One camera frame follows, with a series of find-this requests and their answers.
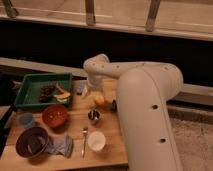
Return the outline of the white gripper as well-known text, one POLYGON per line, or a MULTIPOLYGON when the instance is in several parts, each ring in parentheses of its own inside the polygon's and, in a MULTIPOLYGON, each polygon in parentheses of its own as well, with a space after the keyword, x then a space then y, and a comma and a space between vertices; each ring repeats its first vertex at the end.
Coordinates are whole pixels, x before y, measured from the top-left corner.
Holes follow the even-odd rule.
MULTIPOLYGON (((88 86, 92 91, 102 91, 103 86, 102 86, 102 77, 95 75, 91 76, 89 75, 87 78, 88 86)), ((84 86, 81 97, 85 98, 88 93, 89 93, 89 88, 87 85, 84 86)))

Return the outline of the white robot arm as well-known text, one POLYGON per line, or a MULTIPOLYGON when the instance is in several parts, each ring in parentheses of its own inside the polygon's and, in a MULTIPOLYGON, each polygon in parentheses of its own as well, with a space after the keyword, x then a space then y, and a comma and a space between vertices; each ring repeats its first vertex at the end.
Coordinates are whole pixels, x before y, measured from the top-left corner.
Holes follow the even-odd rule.
POLYGON ((117 80, 116 101, 129 171, 183 171, 166 102, 183 86, 179 68, 160 62, 110 62, 104 54, 83 64, 89 89, 117 80))

